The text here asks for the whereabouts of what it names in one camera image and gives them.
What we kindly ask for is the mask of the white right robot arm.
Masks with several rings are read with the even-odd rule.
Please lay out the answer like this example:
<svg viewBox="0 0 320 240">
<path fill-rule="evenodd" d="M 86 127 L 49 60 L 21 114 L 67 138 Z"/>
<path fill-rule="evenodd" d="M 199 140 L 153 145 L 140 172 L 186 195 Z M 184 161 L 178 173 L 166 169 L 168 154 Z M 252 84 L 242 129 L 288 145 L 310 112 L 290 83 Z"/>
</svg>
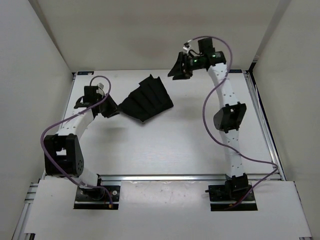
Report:
<svg viewBox="0 0 320 240">
<path fill-rule="evenodd" d="M 214 127 L 219 131 L 227 162 L 224 193 L 230 200 L 238 199 L 249 187 L 242 157 L 240 155 L 239 128 L 247 110 L 232 88 L 228 74 L 230 68 L 222 51 L 216 51 L 213 37 L 197 37 L 198 50 L 195 52 L 191 42 L 183 45 L 183 50 L 168 77 L 173 80 L 187 80 L 195 70 L 205 69 L 214 84 L 218 96 L 219 111 L 213 116 Z"/>
</svg>

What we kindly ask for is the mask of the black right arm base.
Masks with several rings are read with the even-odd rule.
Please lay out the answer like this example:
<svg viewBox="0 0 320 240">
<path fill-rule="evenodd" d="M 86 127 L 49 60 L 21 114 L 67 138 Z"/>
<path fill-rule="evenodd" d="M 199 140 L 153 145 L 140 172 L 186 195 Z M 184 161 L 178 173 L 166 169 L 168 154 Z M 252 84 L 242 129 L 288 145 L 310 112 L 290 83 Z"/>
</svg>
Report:
<svg viewBox="0 0 320 240">
<path fill-rule="evenodd" d="M 227 177 L 224 184 L 209 185 L 206 193 L 209 194 L 210 210 L 224 211 L 257 211 L 258 207 L 252 185 L 248 176 Z"/>
</svg>

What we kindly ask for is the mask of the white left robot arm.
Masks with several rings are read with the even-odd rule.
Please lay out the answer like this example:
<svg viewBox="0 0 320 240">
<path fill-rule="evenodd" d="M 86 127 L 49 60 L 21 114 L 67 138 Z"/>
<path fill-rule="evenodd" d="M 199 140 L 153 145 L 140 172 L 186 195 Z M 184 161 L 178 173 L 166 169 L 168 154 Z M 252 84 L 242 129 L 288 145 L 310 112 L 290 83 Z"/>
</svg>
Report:
<svg viewBox="0 0 320 240">
<path fill-rule="evenodd" d="M 101 83 L 85 86 L 84 95 L 75 102 L 71 116 L 62 127 L 41 139 L 46 174 L 69 178 L 77 186 L 88 188 L 87 194 L 93 200 L 103 198 L 105 188 L 99 183 L 100 176 L 85 167 L 80 138 L 98 115 L 111 118 L 117 114 L 118 105 L 104 92 Z"/>
</svg>

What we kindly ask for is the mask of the black pleated skirt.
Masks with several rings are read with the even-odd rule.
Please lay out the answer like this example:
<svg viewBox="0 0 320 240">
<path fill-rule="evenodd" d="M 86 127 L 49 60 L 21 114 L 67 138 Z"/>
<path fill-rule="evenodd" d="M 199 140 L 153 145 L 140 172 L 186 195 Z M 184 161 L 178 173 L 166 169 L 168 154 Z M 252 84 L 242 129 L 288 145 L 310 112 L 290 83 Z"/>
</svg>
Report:
<svg viewBox="0 0 320 240">
<path fill-rule="evenodd" d="M 129 117 L 145 122 L 174 107 L 161 78 L 149 75 L 139 83 L 139 87 L 129 93 L 120 111 Z"/>
</svg>

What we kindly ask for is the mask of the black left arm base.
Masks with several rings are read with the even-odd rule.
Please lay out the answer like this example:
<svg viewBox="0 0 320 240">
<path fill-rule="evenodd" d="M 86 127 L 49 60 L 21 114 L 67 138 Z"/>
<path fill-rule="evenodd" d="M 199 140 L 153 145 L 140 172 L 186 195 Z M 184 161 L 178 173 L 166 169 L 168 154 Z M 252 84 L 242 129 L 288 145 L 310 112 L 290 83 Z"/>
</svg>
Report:
<svg viewBox="0 0 320 240">
<path fill-rule="evenodd" d="M 73 208 L 76 210 L 118 210 L 120 193 L 120 185 L 106 185 L 105 190 L 78 187 Z"/>
</svg>

